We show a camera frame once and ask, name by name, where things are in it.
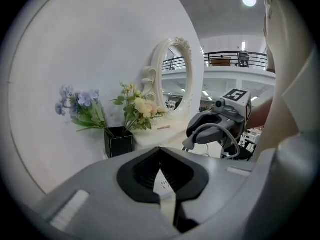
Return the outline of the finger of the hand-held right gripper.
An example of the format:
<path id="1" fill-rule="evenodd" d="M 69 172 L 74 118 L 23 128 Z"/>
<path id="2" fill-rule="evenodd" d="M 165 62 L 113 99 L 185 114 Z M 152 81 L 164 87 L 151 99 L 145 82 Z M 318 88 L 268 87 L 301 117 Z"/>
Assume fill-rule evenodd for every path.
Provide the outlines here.
<path id="1" fill-rule="evenodd" d="M 229 119 L 228 117 L 211 111 L 206 110 L 203 112 L 197 113 L 189 122 L 186 135 L 191 136 L 192 133 L 194 133 L 200 126 L 203 126 L 205 124 L 216 124 L 219 125 L 228 131 L 233 131 L 234 128 L 234 121 Z M 223 131 L 215 126 L 205 126 L 201 128 L 198 132 L 198 135 L 204 135 L 204 136 L 221 136 L 223 135 Z"/>
<path id="2" fill-rule="evenodd" d="M 214 126 L 206 126 L 200 129 L 193 137 L 193 142 L 195 144 L 208 144 L 213 142 L 225 143 L 228 139 L 228 135 L 221 129 Z"/>

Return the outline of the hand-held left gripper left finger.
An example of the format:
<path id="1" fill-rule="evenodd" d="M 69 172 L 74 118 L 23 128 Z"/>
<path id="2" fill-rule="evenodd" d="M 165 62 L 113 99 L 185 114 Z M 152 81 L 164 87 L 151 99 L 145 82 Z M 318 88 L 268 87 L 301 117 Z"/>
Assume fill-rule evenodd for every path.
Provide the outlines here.
<path id="1" fill-rule="evenodd" d="M 32 223 L 50 240 L 173 240 L 179 231 L 159 204 L 132 200 L 117 172 L 144 150 L 84 168 L 47 194 Z"/>

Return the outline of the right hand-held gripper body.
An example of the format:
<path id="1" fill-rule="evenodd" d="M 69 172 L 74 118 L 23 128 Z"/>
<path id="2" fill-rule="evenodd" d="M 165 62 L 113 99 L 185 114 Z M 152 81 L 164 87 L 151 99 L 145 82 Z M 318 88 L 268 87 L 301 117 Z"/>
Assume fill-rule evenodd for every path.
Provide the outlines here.
<path id="1" fill-rule="evenodd" d="M 252 113 L 251 93 L 232 88 L 215 100 L 211 111 L 217 118 L 216 123 L 238 140 L 245 131 Z"/>

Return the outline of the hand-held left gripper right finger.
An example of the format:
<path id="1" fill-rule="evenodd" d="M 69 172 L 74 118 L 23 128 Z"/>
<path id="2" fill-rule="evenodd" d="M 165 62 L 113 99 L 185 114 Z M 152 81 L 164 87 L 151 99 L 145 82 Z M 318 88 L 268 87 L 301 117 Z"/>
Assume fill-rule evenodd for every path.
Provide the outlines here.
<path id="1" fill-rule="evenodd" d="M 255 163 L 161 149 L 161 169 L 174 173 L 175 223 L 161 240 L 266 240 L 277 231 L 271 178 L 275 150 Z"/>

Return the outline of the white carved dressing table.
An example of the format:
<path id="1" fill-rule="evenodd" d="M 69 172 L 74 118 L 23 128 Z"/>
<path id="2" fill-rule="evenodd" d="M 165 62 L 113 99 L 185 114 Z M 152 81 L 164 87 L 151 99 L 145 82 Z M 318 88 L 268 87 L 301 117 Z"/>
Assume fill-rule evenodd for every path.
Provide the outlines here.
<path id="1" fill-rule="evenodd" d="M 190 122 L 188 115 L 172 117 L 160 117 L 154 120 L 152 129 L 134 130 L 133 151 L 139 151 L 154 147 L 167 147 L 178 150 L 183 149 L 183 141 L 187 138 L 186 130 Z M 158 128 L 170 125 L 170 128 L 158 130 Z M 208 144 L 196 144 L 191 153 L 220 158 L 227 153 L 217 142 Z"/>

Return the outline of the white oval framed mirror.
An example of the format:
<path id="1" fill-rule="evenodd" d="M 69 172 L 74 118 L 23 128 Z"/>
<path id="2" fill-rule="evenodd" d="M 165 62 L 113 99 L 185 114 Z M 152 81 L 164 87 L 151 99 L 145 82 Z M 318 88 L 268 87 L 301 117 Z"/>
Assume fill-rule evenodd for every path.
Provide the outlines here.
<path id="1" fill-rule="evenodd" d="M 173 37 L 161 42 L 142 75 L 142 92 L 151 95 L 170 118 L 190 113 L 193 63 L 187 40 Z"/>

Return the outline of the brown wooden box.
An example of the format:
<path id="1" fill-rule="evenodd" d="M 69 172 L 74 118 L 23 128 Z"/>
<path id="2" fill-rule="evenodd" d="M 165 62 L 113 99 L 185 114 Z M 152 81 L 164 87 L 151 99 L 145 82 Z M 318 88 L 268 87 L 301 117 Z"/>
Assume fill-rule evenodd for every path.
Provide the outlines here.
<path id="1" fill-rule="evenodd" d="M 210 60 L 210 65 L 212 67 L 230 67 L 232 64 L 231 57 L 215 57 Z"/>

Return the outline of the black balcony railing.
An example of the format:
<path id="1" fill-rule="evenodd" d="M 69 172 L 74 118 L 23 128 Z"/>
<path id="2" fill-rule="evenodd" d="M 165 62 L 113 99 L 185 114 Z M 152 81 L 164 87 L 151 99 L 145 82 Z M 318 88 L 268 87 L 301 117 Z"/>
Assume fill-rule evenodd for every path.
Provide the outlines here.
<path id="1" fill-rule="evenodd" d="M 231 58 L 230 67 L 251 68 L 266 70 L 268 64 L 268 56 L 264 53 L 249 52 L 249 51 L 216 51 L 208 52 L 203 55 L 204 65 L 213 67 L 210 60 L 213 58 L 227 57 Z"/>

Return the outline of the black square vase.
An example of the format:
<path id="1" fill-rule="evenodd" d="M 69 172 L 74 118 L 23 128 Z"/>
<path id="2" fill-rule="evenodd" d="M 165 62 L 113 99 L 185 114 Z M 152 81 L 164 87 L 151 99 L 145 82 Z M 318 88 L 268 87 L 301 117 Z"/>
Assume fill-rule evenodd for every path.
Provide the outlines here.
<path id="1" fill-rule="evenodd" d="M 134 136 L 123 126 L 111 127 L 104 131 L 106 156 L 111 159 L 133 151 Z"/>

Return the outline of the yellow flower bouquet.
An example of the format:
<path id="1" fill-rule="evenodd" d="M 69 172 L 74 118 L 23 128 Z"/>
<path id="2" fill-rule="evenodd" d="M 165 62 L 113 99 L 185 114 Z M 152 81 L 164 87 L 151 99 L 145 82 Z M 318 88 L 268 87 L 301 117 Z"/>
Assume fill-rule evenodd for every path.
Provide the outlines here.
<path id="1" fill-rule="evenodd" d="M 155 102 L 155 94 L 141 92 L 135 83 L 120 83 L 121 94 L 113 100 L 113 104 L 123 108 L 123 134 L 135 130 L 151 130 L 153 122 L 168 114 L 167 110 Z"/>

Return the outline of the person's beige t-shirt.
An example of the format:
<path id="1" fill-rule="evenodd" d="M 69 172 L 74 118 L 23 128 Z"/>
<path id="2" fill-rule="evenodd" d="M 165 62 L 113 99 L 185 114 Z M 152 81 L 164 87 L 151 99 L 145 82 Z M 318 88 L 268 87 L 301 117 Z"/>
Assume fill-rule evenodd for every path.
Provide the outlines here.
<path id="1" fill-rule="evenodd" d="M 253 158 L 298 133 L 320 130 L 320 51 L 290 0 L 264 0 L 267 69 L 273 97 L 255 107 L 263 131 Z"/>

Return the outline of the blue flower bouquet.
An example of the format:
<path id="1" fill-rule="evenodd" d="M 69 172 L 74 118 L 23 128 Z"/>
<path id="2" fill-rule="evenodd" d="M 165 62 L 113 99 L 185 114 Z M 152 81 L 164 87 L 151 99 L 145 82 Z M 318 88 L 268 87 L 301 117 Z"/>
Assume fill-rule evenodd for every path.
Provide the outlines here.
<path id="1" fill-rule="evenodd" d="M 70 85 L 62 85 L 59 89 L 60 99 L 54 106 L 59 116 L 69 114 L 71 122 L 83 130 L 107 130 L 107 119 L 100 101 L 100 91 L 75 91 Z"/>

